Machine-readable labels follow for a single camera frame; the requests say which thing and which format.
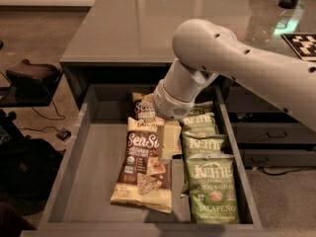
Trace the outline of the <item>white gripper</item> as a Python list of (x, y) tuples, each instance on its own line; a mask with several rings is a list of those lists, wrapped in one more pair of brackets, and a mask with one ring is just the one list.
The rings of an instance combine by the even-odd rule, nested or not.
[(180, 83), (159, 81), (153, 95), (148, 94), (140, 102), (140, 118), (146, 122), (156, 122), (158, 127), (159, 157), (170, 160), (181, 155), (181, 126), (175, 120), (186, 117), (194, 106), (194, 96)]

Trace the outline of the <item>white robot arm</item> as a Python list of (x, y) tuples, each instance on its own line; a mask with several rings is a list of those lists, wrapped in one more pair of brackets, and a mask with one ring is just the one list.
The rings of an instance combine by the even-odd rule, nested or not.
[(172, 48), (175, 59), (153, 92), (159, 118), (185, 118), (199, 93), (224, 76), (316, 130), (313, 62), (245, 45), (230, 30), (202, 19), (181, 23)]

